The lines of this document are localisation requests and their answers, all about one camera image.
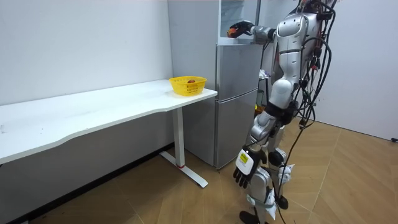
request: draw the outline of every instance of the refrigerator door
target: refrigerator door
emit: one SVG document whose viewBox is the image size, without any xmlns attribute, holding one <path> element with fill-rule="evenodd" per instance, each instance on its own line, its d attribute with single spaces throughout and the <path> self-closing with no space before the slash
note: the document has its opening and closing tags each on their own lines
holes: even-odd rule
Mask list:
<svg viewBox="0 0 398 224">
<path fill-rule="evenodd" d="M 262 45 L 217 46 L 218 101 L 228 100 L 258 87 Z"/>
<path fill-rule="evenodd" d="M 232 100 L 216 103 L 215 165 L 222 168 L 245 144 L 254 119 L 257 89 Z"/>
</svg>

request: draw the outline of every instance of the desk foot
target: desk foot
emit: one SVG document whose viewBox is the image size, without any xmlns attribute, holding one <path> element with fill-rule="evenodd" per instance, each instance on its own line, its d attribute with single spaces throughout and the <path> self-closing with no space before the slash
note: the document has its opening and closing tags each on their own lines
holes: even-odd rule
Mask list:
<svg viewBox="0 0 398 224">
<path fill-rule="evenodd" d="M 172 164 L 174 164 L 177 168 L 179 168 L 175 164 L 175 158 L 170 155 L 168 152 L 161 152 L 160 155 L 162 155 L 164 158 L 166 158 L 168 161 L 170 161 Z M 192 180 L 194 180 L 198 185 L 202 188 L 205 188 L 207 186 L 207 181 L 203 179 L 201 176 L 199 176 L 197 173 L 189 169 L 187 166 L 183 166 L 182 168 L 179 168 L 182 172 L 187 174 L 189 177 L 191 177 Z"/>
</svg>

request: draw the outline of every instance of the tabletop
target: tabletop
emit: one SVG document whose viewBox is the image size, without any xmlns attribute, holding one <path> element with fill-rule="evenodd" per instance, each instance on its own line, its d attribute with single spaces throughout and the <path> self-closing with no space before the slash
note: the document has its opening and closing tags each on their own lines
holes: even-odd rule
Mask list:
<svg viewBox="0 0 398 224">
<path fill-rule="evenodd" d="M 174 93 L 168 80 L 0 106 L 0 164 L 100 129 L 216 96 Z"/>
</svg>

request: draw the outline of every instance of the yellow basket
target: yellow basket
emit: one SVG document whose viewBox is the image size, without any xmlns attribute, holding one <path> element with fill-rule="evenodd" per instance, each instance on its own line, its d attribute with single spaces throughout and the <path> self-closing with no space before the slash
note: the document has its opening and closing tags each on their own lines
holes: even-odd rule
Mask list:
<svg viewBox="0 0 398 224">
<path fill-rule="evenodd" d="M 194 83 L 188 83 L 189 80 L 194 80 Z M 177 77 L 171 78 L 170 83 L 172 84 L 173 90 L 176 94 L 183 96 L 193 96 L 203 91 L 205 87 L 206 78 L 202 77 Z"/>
</svg>

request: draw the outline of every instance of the black glove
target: black glove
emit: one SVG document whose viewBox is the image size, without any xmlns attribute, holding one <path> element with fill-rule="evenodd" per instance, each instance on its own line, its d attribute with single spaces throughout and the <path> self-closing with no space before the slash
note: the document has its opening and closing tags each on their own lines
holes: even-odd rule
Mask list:
<svg viewBox="0 0 398 224">
<path fill-rule="evenodd" d="M 251 33 L 249 33 L 249 31 L 253 26 L 254 24 L 248 21 L 242 21 L 233 24 L 227 31 L 227 36 L 230 38 L 237 38 L 242 34 L 252 35 Z"/>
<path fill-rule="evenodd" d="M 258 152 L 252 152 L 252 150 L 249 149 L 247 146 L 243 146 L 243 150 L 247 152 L 247 154 L 249 154 L 249 156 L 253 159 L 253 167 L 248 175 L 244 175 L 238 168 L 236 168 L 233 177 L 235 178 L 236 183 L 239 183 L 239 186 L 245 189 L 246 187 L 248 187 L 248 183 L 250 182 L 253 174 L 256 172 L 260 161 L 262 161 L 263 164 L 267 163 L 267 156 L 263 150 L 260 150 Z"/>
</svg>

